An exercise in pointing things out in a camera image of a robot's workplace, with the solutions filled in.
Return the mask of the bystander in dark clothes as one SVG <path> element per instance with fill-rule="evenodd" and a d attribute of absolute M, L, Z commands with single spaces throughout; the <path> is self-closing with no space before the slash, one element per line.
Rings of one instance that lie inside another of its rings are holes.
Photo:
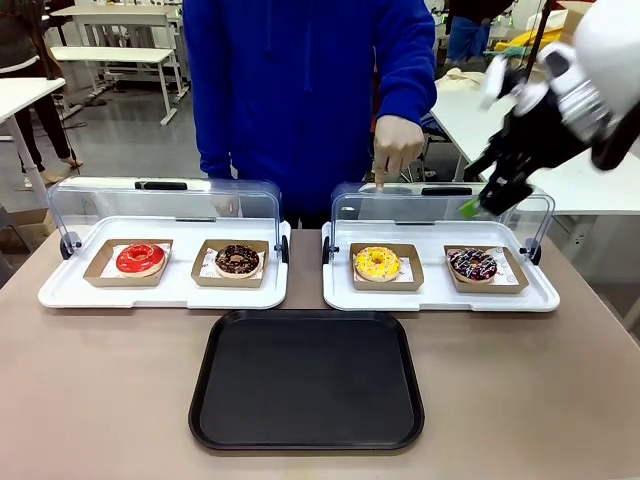
<path fill-rule="evenodd" d="M 36 40 L 41 37 L 36 19 L 44 13 L 44 0 L 0 0 L 0 78 L 39 78 L 46 75 Z M 69 146 L 52 97 L 35 101 L 36 112 L 58 159 L 72 168 L 83 162 Z"/>

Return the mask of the red glazed donut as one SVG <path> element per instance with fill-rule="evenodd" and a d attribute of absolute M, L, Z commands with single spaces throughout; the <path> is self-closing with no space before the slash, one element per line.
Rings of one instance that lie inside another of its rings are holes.
<path fill-rule="evenodd" d="M 156 244 L 132 244 L 117 256 L 116 268 L 126 277 L 148 277 L 163 267 L 165 257 L 164 249 Z"/>

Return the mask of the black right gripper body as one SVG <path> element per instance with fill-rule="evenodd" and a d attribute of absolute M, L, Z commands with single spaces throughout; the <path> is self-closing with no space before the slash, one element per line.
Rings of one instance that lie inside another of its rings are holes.
<path fill-rule="evenodd" d="M 508 93 L 516 104 L 498 133 L 500 171 L 552 169 L 588 149 L 564 124 L 558 96 L 548 83 L 525 82 L 522 69 L 509 69 L 500 94 Z"/>

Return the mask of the beige cloth bag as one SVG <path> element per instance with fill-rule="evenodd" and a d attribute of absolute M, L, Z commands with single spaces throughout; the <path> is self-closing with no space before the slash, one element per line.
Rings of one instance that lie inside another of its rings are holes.
<path fill-rule="evenodd" d="M 448 70 L 435 84 L 439 94 L 444 92 L 480 91 L 484 87 L 484 72 L 462 71 L 460 68 Z"/>

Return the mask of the white table with white legs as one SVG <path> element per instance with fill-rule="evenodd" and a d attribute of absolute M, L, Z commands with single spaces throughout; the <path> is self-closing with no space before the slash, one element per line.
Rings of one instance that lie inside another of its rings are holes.
<path fill-rule="evenodd" d="M 116 62 L 152 65 L 158 72 L 165 107 L 165 116 L 161 119 L 160 125 L 167 126 L 177 113 L 177 108 L 173 107 L 169 100 L 167 81 L 163 70 L 165 63 L 175 60 L 175 54 L 171 49 L 60 46 L 52 47 L 51 53 L 54 59 L 60 62 Z"/>
<path fill-rule="evenodd" d="M 80 47 L 126 47 L 171 49 L 175 60 L 164 64 L 168 84 L 182 99 L 191 81 L 187 62 L 182 8 L 174 5 L 92 3 L 55 11 L 53 17 L 69 17 L 76 28 Z M 81 62 L 101 80 L 158 82 L 158 72 L 149 64 Z"/>
<path fill-rule="evenodd" d="M 63 78 L 4 78 L 0 79 L 0 123 L 5 123 L 23 160 L 32 189 L 42 206 L 47 205 L 47 188 L 34 164 L 16 120 L 16 113 L 29 107 L 45 95 L 66 85 Z"/>

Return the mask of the white printed paper liner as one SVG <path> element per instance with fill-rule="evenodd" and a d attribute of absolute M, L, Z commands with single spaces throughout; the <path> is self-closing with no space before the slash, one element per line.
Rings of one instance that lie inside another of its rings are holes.
<path fill-rule="evenodd" d="M 224 245 L 222 247 L 206 247 L 204 250 L 204 257 L 203 257 L 203 261 L 202 261 L 202 265 L 200 267 L 200 271 L 199 271 L 199 276 L 200 277 L 206 277 L 206 278 L 225 278 L 223 276 L 219 275 L 219 272 L 216 270 L 215 267 L 215 257 L 216 254 L 218 253 L 219 250 L 221 250 L 222 248 L 224 248 L 227 245 Z M 260 267 L 258 269 L 258 271 L 251 277 L 246 278 L 246 279 L 250 279 L 250 278 L 260 278 L 261 277 L 261 272 L 263 269 L 263 263 L 264 263 L 264 252 L 263 251 L 259 251 L 256 250 L 260 256 Z"/>
<path fill-rule="evenodd" d="M 166 254 L 165 263 L 168 261 L 169 253 L 171 251 L 171 244 L 170 243 L 134 243 L 134 244 L 156 244 L 156 245 L 158 245 L 158 246 L 160 246 L 161 248 L 164 249 L 165 254 Z M 104 267 L 104 269 L 102 270 L 102 272 L 100 274 L 101 278 L 130 278 L 130 277 L 126 277 L 126 276 L 122 275 L 116 268 L 116 258 L 117 258 L 117 256 L 121 253 L 121 251 L 124 248 L 126 248 L 129 245 L 117 245 L 117 246 L 115 246 L 113 248 L 112 256 L 108 260 L 106 266 Z"/>
<path fill-rule="evenodd" d="M 354 278 L 357 279 L 358 281 L 367 281 L 364 278 L 361 278 L 359 276 L 358 272 L 356 271 L 356 268 L 355 268 L 355 256 L 356 256 L 356 254 L 354 254 L 352 256 L 353 267 L 354 267 Z M 389 281 L 389 282 L 413 282 L 414 281 L 414 275 L 412 273 L 412 269 L 411 269 L 409 258 L 408 257 L 400 257 L 400 256 L 398 256 L 398 257 L 399 257 L 399 259 L 401 261 L 401 272 L 399 273 L 399 275 L 397 276 L 396 279 L 394 279 L 393 281 Z"/>
<path fill-rule="evenodd" d="M 446 250 L 446 259 L 447 259 L 447 263 L 449 266 L 449 261 L 447 258 L 447 252 L 449 250 L 458 250 L 458 249 L 462 249 L 462 248 L 469 248 L 469 247 L 460 247 L 460 248 L 449 248 Z M 518 285 L 519 282 L 516 278 L 516 274 L 515 274 L 515 270 L 514 268 L 511 266 L 509 259 L 507 257 L 507 253 L 508 250 L 506 248 L 503 247 L 490 247 L 488 249 L 481 249 L 481 248 L 477 248 L 479 250 L 483 250 L 485 251 L 487 254 L 492 255 L 495 260 L 497 261 L 497 273 L 496 275 L 493 277 L 493 279 L 488 282 L 488 283 L 469 283 L 469 284 L 495 284 L 495 285 L 499 285 L 499 286 L 515 286 Z"/>

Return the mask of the person's right forearm blue sleeve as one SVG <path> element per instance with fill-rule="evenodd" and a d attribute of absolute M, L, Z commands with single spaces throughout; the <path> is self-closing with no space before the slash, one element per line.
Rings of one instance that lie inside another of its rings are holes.
<path fill-rule="evenodd" d="M 231 179 L 229 98 L 217 91 L 194 92 L 193 110 L 201 171 L 209 178 Z"/>

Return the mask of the person's left hand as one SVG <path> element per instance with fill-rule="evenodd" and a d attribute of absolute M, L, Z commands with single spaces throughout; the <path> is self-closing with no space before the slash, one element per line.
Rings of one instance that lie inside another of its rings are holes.
<path fill-rule="evenodd" d="M 374 133 L 376 189 L 381 192 L 387 178 L 396 178 L 414 162 L 423 145 L 424 135 L 418 124 L 393 115 L 379 117 Z"/>

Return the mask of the yellow glazed sprinkled donut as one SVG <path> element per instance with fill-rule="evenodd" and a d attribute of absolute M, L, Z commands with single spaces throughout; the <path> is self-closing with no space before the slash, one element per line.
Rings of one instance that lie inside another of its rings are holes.
<path fill-rule="evenodd" d="M 355 268 L 361 278 L 371 282 L 389 282 L 401 272 L 401 261 L 386 247 L 370 246 L 355 256 Z"/>

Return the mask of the black rectangular serving tray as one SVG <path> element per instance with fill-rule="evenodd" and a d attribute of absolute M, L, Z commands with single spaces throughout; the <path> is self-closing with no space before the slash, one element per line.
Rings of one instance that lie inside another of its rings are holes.
<path fill-rule="evenodd" d="M 373 311 L 223 315 L 188 414 L 214 451 L 394 451 L 424 423 L 405 330 Z"/>

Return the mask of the white display case base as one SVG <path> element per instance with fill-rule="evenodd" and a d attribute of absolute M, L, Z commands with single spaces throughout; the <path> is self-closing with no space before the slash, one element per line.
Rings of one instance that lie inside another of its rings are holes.
<path fill-rule="evenodd" d="M 77 225 L 81 248 L 63 261 L 45 281 L 39 302 L 48 308 L 187 308 L 269 309 L 285 298 L 288 266 L 275 246 L 288 239 L 286 223 L 271 219 L 220 218 L 217 221 L 183 220 L 162 216 L 110 216 L 93 226 Z M 108 240 L 171 240 L 167 268 L 156 287 L 95 287 L 84 279 L 91 260 Z M 196 256 L 207 240 L 262 240 L 269 259 L 258 288 L 201 287 L 191 277 Z"/>
<path fill-rule="evenodd" d="M 542 270 L 519 253 L 521 242 L 495 221 L 436 221 L 401 225 L 384 220 L 338 220 L 322 227 L 325 301 L 339 310 L 475 312 L 551 312 L 560 296 Z M 350 264 L 352 243 L 413 244 L 423 267 L 424 283 L 416 292 L 359 291 Z M 516 295 L 464 294 L 456 291 L 445 265 L 445 245 L 504 246 L 524 271 L 529 285 Z"/>

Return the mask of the person's left forearm blue sleeve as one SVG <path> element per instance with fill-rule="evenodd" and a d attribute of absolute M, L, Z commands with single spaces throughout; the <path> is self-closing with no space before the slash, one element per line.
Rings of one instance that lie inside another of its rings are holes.
<path fill-rule="evenodd" d="M 414 24 L 383 33 L 376 44 L 380 74 L 378 118 L 394 116 L 419 124 L 436 100 L 434 28 Z"/>

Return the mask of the brown cardboard food boat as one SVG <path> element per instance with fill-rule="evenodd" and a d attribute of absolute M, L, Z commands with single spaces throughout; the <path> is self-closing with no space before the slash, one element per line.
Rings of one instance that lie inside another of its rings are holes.
<path fill-rule="evenodd" d="M 173 241 L 170 239 L 110 239 L 107 240 L 102 247 L 98 250 L 92 261 L 89 263 L 85 273 L 84 279 L 92 286 L 98 288 L 153 288 L 157 287 L 160 283 L 164 270 L 169 264 L 171 251 L 169 253 L 168 261 L 164 267 L 155 275 L 145 278 L 101 278 L 100 274 L 106 266 L 108 260 L 111 258 L 113 248 L 117 245 L 129 245 L 134 243 L 170 243 L 171 251 L 173 247 Z"/>
<path fill-rule="evenodd" d="M 461 282 L 459 280 L 457 280 L 454 275 L 452 274 L 448 263 L 447 263 L 447 259 L 446 259 L 446 250 L 449 248 L 460 248 L 460 247 L 477 247 L 477 248 L 481 248 L 481 249 L 488 249 L 490 247 L 503 247 L 506 248 L 508 250 L 507 253 L 507 257 L 509 259 L 509 262 L 511 264 L 511 266 L 514 268 L 515 270 L 515 274 L 516 274 L 516 278 L 519 282 L 518 285 L 515 286 L 499 286 L 499 285 L 495 285 L 495 284 L 469 284 L 469 283 L 464 283 Z M 524 271 L 522 270 L 522 268 L 520 267 L 519 263 L 517 262 L 517 260 L 513 257 L 513 255 L 511 254 L 511 252 L 509 251 L 509 249 L 507 247 L 504 246 L 471 246 L 471 245 L 445 245 L 443 247 L 444 249 L 444 255 L 445 255 L 445 265 L 448 268 L 450 275 L 452 277 L 452 281 L 454 283 L 454 287 L 456 289 L 457 292 L 459 293 L 464 293 L 464 294 L 486 294 L 486 295 L 516 295 L 521 293 L 524 289 L 526 289 L 529 285 L 529 281 L 526 278 L 526 275 L 524 274 Z"/>
<path fill-rule="evenodd" d="M 389 282 L 375 283 L 368 281 L 358 281 L 354 278 L 354 267 L 352 256 L 370 246 L 386 247 L 393 250 L 400 257 L 408 257 L 412 273 L 414 275 L 413 282 Z M 359 291 L 393 291 L 393 292 L 416 292 L 424 283 L 423 267 L 418 255 L 417 249 L 413 244 L 402 243 L 352 243 L 350 245 L 350 264 L 352 268 L 353 283 L 356 290 Z"/>
<path fill-rule="evenodd" d="M 204 250 L 206 247 L 222 247 L 228 244 L 242 244 L 255 248 L 256 250 L 264 252 L 264 263 L 260 278 L 250 278 L 244 280 L 233 280 L 226 278 L 206 278 L 200 277 L 199 271 L 202 265 Z M 268 265 L 269 243 L 265 240 L 229 240 L 229 239 L 208 239 L 203 242 L 201 248 L 196 256 L 194 264 L 191 270 L 192 280 L 200 287 L 233 287 L 233 288 L 259 288 L 266 276 L 266 267 Z"/>

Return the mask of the yellow bag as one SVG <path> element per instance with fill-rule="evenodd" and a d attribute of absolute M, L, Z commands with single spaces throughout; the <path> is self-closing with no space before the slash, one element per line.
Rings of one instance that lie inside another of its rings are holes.
<path fill-rule="evenodd" d="M 529 55 L 533 49 L 537 34 L 537 30 L 529 30 L 517 37 L 514 37 L 506 44 L 502 52 L 511 57 L 523 57 Z M 549 29 L 542 33 L 539 49 L 542 49 L 552 42 L 570 43 L 571 41 L 572 35 L 566 33 L 562 28 Z"/>

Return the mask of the person torso in blue hoodie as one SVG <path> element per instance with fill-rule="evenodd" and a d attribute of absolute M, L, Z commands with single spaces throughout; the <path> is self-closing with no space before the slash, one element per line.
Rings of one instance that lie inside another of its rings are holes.
<path fill-rule="evenodd" d="M 435 24 L 424 0 L 183 0 L 191 90 L 230 102 L 231 179 L 269 181 L 318 229 L 343 183 L 374 178 L 383 33 Z"/>

